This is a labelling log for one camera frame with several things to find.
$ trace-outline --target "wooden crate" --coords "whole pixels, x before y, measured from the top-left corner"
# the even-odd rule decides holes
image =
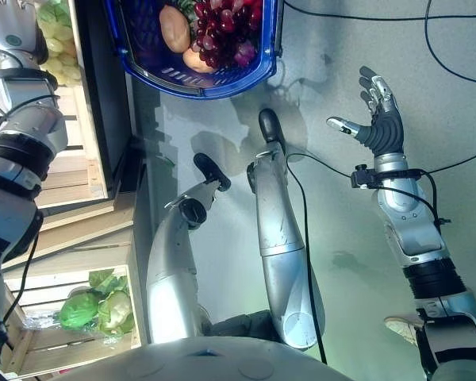
[[[7,322],[12,348],[2,351],[0,369],[9,379],[44,375],[75,368],[146,343],[144,315],[140,300],[136,253],[132,250],[132,227],[45,257],[30,265],[25,292]],[[69,293],[88,285],[90,271],[112,268],[127,275],[134,312],[135,329],[115,344],[106,344],[100,333],[62,329],[29,329],[43,311],[60,310]],[[4,272],[10,303],[21,285],[22,268]]]

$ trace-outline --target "wooden slat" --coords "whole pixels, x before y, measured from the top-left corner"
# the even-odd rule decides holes
[[[52,252],[132,226],[135,200],[136,193],[134,192],[119,194],[116,208],[111,213],[41,232],[33,258],[41,258]],[[28,255],[27,251],[27,253],[4,263],[2,268],[23,264]]]
[[[4,305],[4,315],[6,311],[12,306],[13,301],[16,297],[10,292],[10,289],[6,287],[6,303]],[[8,341],[15,346],[19,343],[21,339],[21,331],[23,330],[23,325],[25,324],[25,313],[20,306],[14,308],[13,313],[9,316],[9,319],[6,322],[7,329],[7,338]]]
[[[89,106],[86,104],[85,91],[83,86],[74,86],[72,87],[72,91],[74,92],[78,121],[81,127],[83,147],[85,149],[86,158],[90,161],[88,183],[93,187],[101,187],[105,197],[108,197],[94,120],[91,112],[89,112]]]
[[[2,346],[2,353],[0,353],[0,370],[5,371],[10,364],[10,359],[13,358],[13,351],[7,344]]]
[[[27,353],[19,376],[29,377],[74,368],[122,353],[130,349],[131,333],[125,334],[116,344],[105,344],[104,340]]]
[[[67,130],[67,145],[83,145],[79,121],[65,121],[65,128]]]
[[[48,173],[83,171],[88,168],[85,152],[82,149],[62,151],[49,164]]]
[[[35,202],[39,208],[52,208],[53,206],[100,200],[102,198],[104,198],[102,192],[95,192],[85,184],[43,190],[36,197]]]
[[[22,309],[25,311],[25,315],[31,320],[31,324],[35,324],[34,318],[38,318],[40,315],[59,312],[65,300],[58,302],[46,302],[35,306],[24,306]]]
[[[21,296],[19,305],[27,306],[39,302],[54,302],[61,299],[67,299],[74,289],[89,286],[90,284],[86,281],[77,284],[70,283],[68,285],[38,288],[36,290],[25,290]]]
[[[134,339],[138,344],[146,344],[148,342],[146,324],[144,322],[143,301],[141,300],[141,285],[138,274],[137,258],[135,245],[132,243],[132,250],[127,257],[127,280],[129,281],[129,294],[134,311],[134,322],[136,324],[136,335]]]
[[[41,329],[36,331],[30,341],[29,352],[55,348],[60,345],[103,338],[100,332],[72,331],[66,329]]]
[[[63,187],[73,187],[74,185],[87,185],[88,171],[69,171],[50,173],[45,181],[42,182],[42,191],[47,189],[56,189]]]
[[[106,234],[92,241],[77,244],[73,250],[92,250],[96,248],[110,248],[114,246],[128,246],[132,242],[132,227],[118,232]]]
[[[34,264],[42,263],[43,261],[31,264],[30,269],[32,269]],[[8,288],[11,289],[13,292],[18,291],[21,286],[21,278],[18,278],[18,276],[21,276],[21,275],[18,272],[19,271],[12,271],[11,274],[4,272],[4,282],[6,283]],[[29,290],[32,288],[50,287],[50,286],[56,286],[59,284],[86,282],[87,280],[88,280],[88,271],[66,272],[63,274],[55,273],[55,274],[41,275],[41,276],[33,276],[31,272],[29,271],[29,276],[26,278],[26,282],[25,282],[25,289]]]
[[[26,352],[32,340],[33,331],[25,330],[21,333],[21,339],[19,343],[14,347],[13,356],[10,359],[9,366],[6,369],[7,373],[19,373],[23,367]]]
[[[114,268],[114,274],[126,275],[124,266],[130,246],[102,248],[80,252],[60,252],[30,264],[26,288],[52,286],[88,279],[89,271]],[[3,277],[11,290],[18,290],[21,283],[22,268],[5,270]]]
[[[87,218],[96,217],[101,214],[113,212],[114,202],[115,200],[104,201],[98,204],[84,206],[83,208],[70,210],[68,212],[47,216],[44,219],[44,222],[42,223],[40,231],[43,232],[45,230],[54,229],[63,225],[71,224],[72,222],[86,220]]]

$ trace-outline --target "black mount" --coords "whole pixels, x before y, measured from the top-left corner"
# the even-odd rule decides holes
[[[204,153],[196,153],[194,155],[194,164],[196,164],[196,167],[198,167],[199,171],[205,176],[207,183],[211,183],[215,180],[219,181],[221,185],[218,187],[218,190],[221,192],[225,192],[230,188],[231,180],[224,175],[219,166],[207,155]]]
[[[356,171],[351,173],[351,187],[360,188],[380,187],[382,180],[386,179],[415,179],[421,178],[423,172],[421,169],[407,169],[404,171],[388,171],[377,173],[375,169],[367,169],[366,164],[360,164],[355,167]]]
[[[263,138],[267,143],[277,141],[282,146],[282,150],[286,153],[286,139],[282,133],[280,121],[277,114],[272,109],[264,109],[259,113],[259,127]]]

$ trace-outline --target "robotic hand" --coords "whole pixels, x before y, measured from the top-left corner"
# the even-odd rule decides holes
[[[353,187],[374,193],[386,239],[413,290],[424,325],[416,332],[421,363],[428,377],[450,360],[476,360],[476,299],[457,275],[417,185],[424,172],[409,169],[403,153],[403,126],[397,103],[385,80],[368,67],[360,69],[361,96],[372,114],[371,126],[330,117],[329,126],[349,134],[374,153],[374,169],[361,164]]]
[[[67,146],[56,80],[38,66],[47,54],[33,6],[0,1],[0,94],[9,109],[0,130],[0,352],[7,338],[2,262],[25,252],[39,232],[42,213],[33,199],[49,164]]]

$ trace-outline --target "potato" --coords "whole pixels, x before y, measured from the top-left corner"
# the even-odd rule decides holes
[[[185,52],[190,45],[190,29],[183,13],[173,6],[164,6],[160,11],[159,21],[167,47],[175,53]]]
[[[199,53],[194,52],[191,48],[188,48],[183,53],[183,62],[198,73],[213,73],[215,71],[215,69],[208,66],[205,61],[201,61],[199,59]]]

